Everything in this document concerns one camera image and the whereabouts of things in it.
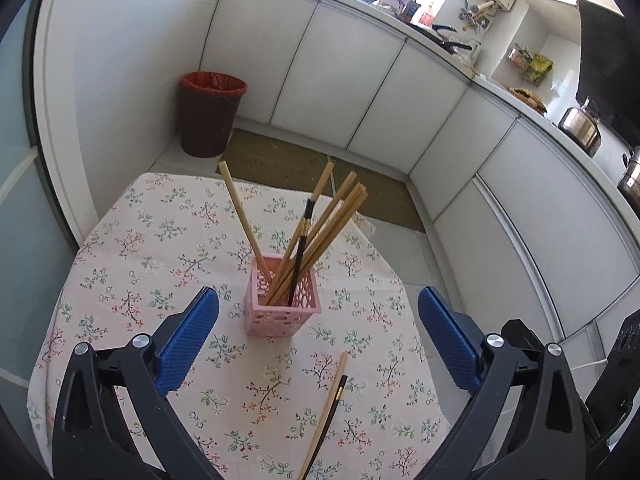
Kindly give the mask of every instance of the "pink plastic basket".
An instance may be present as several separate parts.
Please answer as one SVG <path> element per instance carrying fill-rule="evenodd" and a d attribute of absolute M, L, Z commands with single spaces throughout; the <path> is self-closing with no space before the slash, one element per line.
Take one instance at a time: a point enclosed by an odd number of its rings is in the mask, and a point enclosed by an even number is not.
<path fill-rule="evenodd" d="M 280 264 L 278 254 L 265 254 L 273 276 Z M 299 280 L 291 306 L 265 306 L 267 282 L 257 268 L 255 258 L 251 262 L 249 285 L 244 295 L 244 327 L 248 335 L 261 337 L 289 337 L 304 325 L 312 314 L 319 314 L 318 286 L 313 270 Z"/>

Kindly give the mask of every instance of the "trash can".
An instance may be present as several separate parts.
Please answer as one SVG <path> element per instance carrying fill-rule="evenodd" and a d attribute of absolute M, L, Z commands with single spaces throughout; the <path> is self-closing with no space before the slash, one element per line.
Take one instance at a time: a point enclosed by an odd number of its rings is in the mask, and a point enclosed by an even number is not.
<path fill-rule="evenodd" d="M 183 76 L 178 90 L 176 133 L 182 149 L 202 158 L 225 151 L 246 83 L 217 72 Z"/>

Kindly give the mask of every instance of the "table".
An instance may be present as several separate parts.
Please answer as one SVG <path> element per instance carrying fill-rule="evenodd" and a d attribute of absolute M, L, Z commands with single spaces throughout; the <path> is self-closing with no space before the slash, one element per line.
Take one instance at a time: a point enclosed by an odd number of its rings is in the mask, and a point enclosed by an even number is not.
<path fill-rule="evenodd" d="M 308 194 L 237 188 L 261 250 L 283 253 Z M 321 197 L 315 217 L 329 201 Z M 316 265 L 322 313 L 292 338 L 253 338 L 242 304 L 251 258 L 223 180 L 147 173 L 126 190 L 78 251 L 31 377 L 28 410 L 49 468 L 73 347 L 153 333 L 209 285 L 220 316 L 168 399 L 225 479 L 297 477 L 345 350 L 346 392 L 309 478 L 414 477 L 449 425 L 396 273 L 350 221 Z M 126 390 L 118 396 L 142 457 L 159 466 Z"/>

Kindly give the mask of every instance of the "wooden chopstick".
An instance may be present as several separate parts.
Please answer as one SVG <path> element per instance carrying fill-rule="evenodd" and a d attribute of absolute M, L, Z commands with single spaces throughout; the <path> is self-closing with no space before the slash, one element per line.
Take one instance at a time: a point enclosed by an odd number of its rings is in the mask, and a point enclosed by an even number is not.
<path fill-rule="evenodd" d="M 320 449 L 322 444 L 324 443 L 324 438 L 326 437 L 327 432 L 329 431 L 329 427 L 331 426 L 331 421 L 334 420 L 335 411 L 338 409 L 338 405 L 340 404 L 340 397 L 342 396 L 342 392 L 344 391 L 345 384 L 347 383 L 347 376 L 342 375 L 340 378 L 340 383 L 338 384 L 338 391 L 335 393 L 334 400 L 332 400 L 331 408 L 329 409 L 329 415 L 326 418 L 324 423 L 324 427 L 322 428 L 322 433 L 320 433 L 320 439 L 318 440 L 318 444 L 314 449 L 313 454 L 311 455 L 311 460 L 309 461 L 308 466 L 306 467 L 306 471 L 302 477 L 302 480 L 305 480 L 311 471 L 311 467 L 316 461 L 316 457 L 318 453 L 320 453 Z"/>
<path fill-rule="evenodd" d="M 312 465 L 311 459 L 313 457 L 314 451 L 320 442 L 320 435 L 322 434 L 322 429 L 324 428 L 324 424 L 329 417 L 329 410 L 331 410 L 331 405 L 334 402 L 335 395 L 338 391 L 338 387 L 340 385 L 340 379 L 344 375 L 344 369 L 347 365 L 347 352 L 342 352 L 340 355 L 340 360 L 338 361 L 338 369 L 335 371 L 334 382 L 331 385 L 331 389 L 329 390 L 329 395 L 326 398 L 326 402 L 324 403 L 324 409 L 322 410 L 322 415 L 318 419 L 318 424 L 316 425 L 316 431 L 314 432 L 314 437 L 311 440 L 311 444 L 309 445 L 309 450 L 306 452 L 305 461 L 302 463 L 302 468 L 300 468 L 300 473 L 298 475 L 298 480 L 302 480 L 305 477 L 306 471 Z"/>
<path fill-rule="evenodd" d="M 362 184 L 358 184 L 353 189 L 353 191 L 351 191 L 349 197 L 342 204 L 342 207 L 338 210 L 338 212 L 332 217 L 329 224 L 325 226 L 324 229 L 322 229 L 322 232 L 318 235 L 316 240 L 314 240 L 313 243 L 309 246 L 308 250 L 305 251 L 305 255 L 302 260 L 302 269 L 300 270 L 301 276 L 304 276 L 311 270 L 316 261 L 320 259 L 322 253 L 324 253 L 324 251 L 334 241 L 335 237 L 340 234 L 340 231 L 342 231 L 344 226 L 347 225 L 347 222 L 351 219 L 357 209 L 367 199 L 367 196 L 369 195 L 366 192 L 366 188 Z M 273 295 L 273 300 L 270 304 L 279 304 L 284 300 L 284 295 L 286 294 L 287 286 L 289 284 L 290 273 L 286 274 L 285 280 Z"/>
<path fill-rule="evenodd" d="M 309 231 L 311 231 L 311 215 L 314 212 L 314 206 L 316 203 L 313 200 L 306 201 L 305 208 L 305 227 L 302 229 L 300 233 L 300 240 L 298 241 L 298 252 L 296 254 L 295 263 L 293 265 L 293 276 L 291 279 L 291 285 L 289 287 L 289 300 L 287 301 L 287 306 L 291 306 L 293 304 L 293 297 L 296 293 L 296 287 L 298 286 L 298 279 L 300 278 L 300 265 L 302 265 L 302 256 L 305 254 L 306 247 L 306 238 L 308 237 Z"/>
<path fill-rule="evenodd" d="M 324 186 L 329 180 L 329 177 L 331 177 L 331 172 L 333 170 L 334 170 L 334 163 L 329 161 L 324 167 L 324 170 L 322 170 L 322 174 L 320 175 L 320 178 L 318 179 L 318 183 L 314 188 L 314 192 L 311 195 L 311 200 L 313 200 L 314 202 L 317 202 L 318 198 L 320 198 L 320 194 L 322 193 Z M 273 277 L 272 283 L 274 284 L 274 286 L 278 286 L 282 280 L 282 273 L 284 272 L 285 264 L 289 261 L 289 258 L 291 257 L 291 253 L 293 252 L 293 249 L 296 247 L 296 243 L 298 243 L 298 239 L 300 238 L 300 233 L 302 232 L 302 228 L 304 227 L 304 225 L 305 225 L 305 218 L 304 218 L 304 215 L 302 215 L 300 217 L 300 222 L 298 222 L 298 227 L 296 227 L 296 230 L 293 233 L 291 240 L 289 241 L 289 245 L 287 246 L 287 250 L 285 251 L 284 256 L 280 260 L 278 269 L 276 270 L 276 273 Z M 271 290 L 271 287 L 270 287 L 269 290 L 267 291 L 267 297 L 265 298 L 266 304 L 269 303 L 269 300 L 271 299 L 272 295 L 273 295 L 273 291 Z"/>
<path fill-rule="evenodd" d="M 222 173 L 222 178 L 225 179 L 226 190 L 229 192 L 229 195 L 231 195 L 231 201 L 234 203 L 234 207 L 236 208 L 236 212 L 238 213 L 238 218 L 240 219 L 240 223 L 242 224 L 242 228 L 244 229 L 244 234 L 249 240 L 249 245 L 251 245 L 252 250 L 254 250 L 255 260 L 258 263 L 258 268 L 262 272 L 262 275 L 264 276 L 264 279 L 267 281 L 267 283 L 271 283 L 271 274 L 269 272 L 269 268 L 267 267 L 267 263 L 264 261 L 262 253 L 260 252 L 258 242 L 255 240 L 254 232 L 252 231 L 249 219 L 246 217 L 244 208 L 242 207 L 242 201 L 238 196 L 236 186 L 234 186 L 234 183 L 231 180 L 231 173 L 229 173 L 229 168 L 227 167 L 224 160 L 222 160 L 218 164 L 218 167 L 220 168 L 220 173 Z"/>
<path fill-rule="evenodd" d="M 316 222 L 316 225 L 314 225 L 311 229 L 309 236 L 306 238 L 307 243 L 311 243 L 314 240 L 314 238 L 318 234 L 318 231 L 322 228 L 326 220 L 329 218 L 329 215 L 334 211 L 340 200 L 342 200 L 342 197 L 347 193 L 348 190 L 351 189 L 351 186 L 356 180 L 356 177 L 357 175 L 353 171 L 351 171 L 351 173 L 347 175 L 347 178 L 344 179 L 344 182 L 338 188 L 338 191 L 336 191 L 334 198 L 326 207 L 321 217 L 318 219 L 318 222 Z"/>
<path fill-rule="evenodd" d="M 309 255 L 312 254 L 318 246 L 322 243 L 322 239 L 326 234 L 335 226 L 335 224 L 340 220 L 340 216 L 342 213 L 346 211 L 348 207 L 350 207 L 358 197 L 358 195 L 365 189 L 362 184 L 356 184 L 356 187 L 353 188 L 347 200 L 342 204 L 340 209 L 336 212 L 334 216 L 331 217 L 329 222 L 323 227 L 320 234 L 316 237 L 316 239 L 309 244 L 308 248 L 305 250 L 305 254 L 302 260 L 302 266 L 305 267 L 305 264 L 308 262 Z M 293 270 L 293 262 L 286 262 L 285 269 L 282 273 L 282 280 L 271 287 L 270 293 L 267 295 L 266 304 L 275 305 L 279 304 L 279 301 L 283 297 L 284 290 L 287 290 L 287 285 L 290 283 L 291 272 Z"/>

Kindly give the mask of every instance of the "black chopstick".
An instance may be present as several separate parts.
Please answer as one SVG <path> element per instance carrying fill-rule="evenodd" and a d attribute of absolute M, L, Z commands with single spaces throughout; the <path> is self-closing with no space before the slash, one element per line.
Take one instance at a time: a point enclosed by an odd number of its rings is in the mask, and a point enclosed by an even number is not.
<path fill-rule="evenodd" d="M 322 443 L 324 442 L 324 438 L 326 437 L 326 432 L 329 431 L 329 426 L 331 426 L 331 421 L 334 418 L 335 410 L 338 408 L 338 403 L 340 403 L 340 396 L 342 395 L 342 391 L 344 390 L 344 385 L 347 383 L 347 376 L 343 375 L 340 378 L 340 384 L 338 385 L 338 389 L 335 392 L 334 402 L 331 403 L 331 409 L 329 410 L 329 414 L 327 415 L 326 422 L 324 423 L 324 427 L 322 428 L 322 433 L 320 434 L 320 439 L 318 440 L 318 444 L 314 449 L 314 453 L 311 456 L 311 460 L 309 461 L 309 465 L 306 467 L 306 471 L 302 480 L 305 480 L 306 476 L 311 471 L 311 466 L 316 461 L 316 457 L 320 452 L 320 448 L 322 447 Z"/>
<path fill-rule="evenodd" d="M 302 264 L 302 256 L 305 253 L 306 237 L 309 235 L 309 231 L 311 231 L 311 215 L 314 212 L 315 205 L 316 202 L 311 199 L 306 201 L 305 224 L 302 227 L 302 232 L 300 233 L 300 240 L 298 241 L 298 253 L 296 254 L 296 261 L 293 264 L 293 276 L 291 277 L 291 286 L 289 288 L 289 301 L 287 301 L 288 306 L 291 306 L 291 303 L 293 303 L 293 296 L 296 293 L 296 285 L 298 284 L 300 265 Z"/>

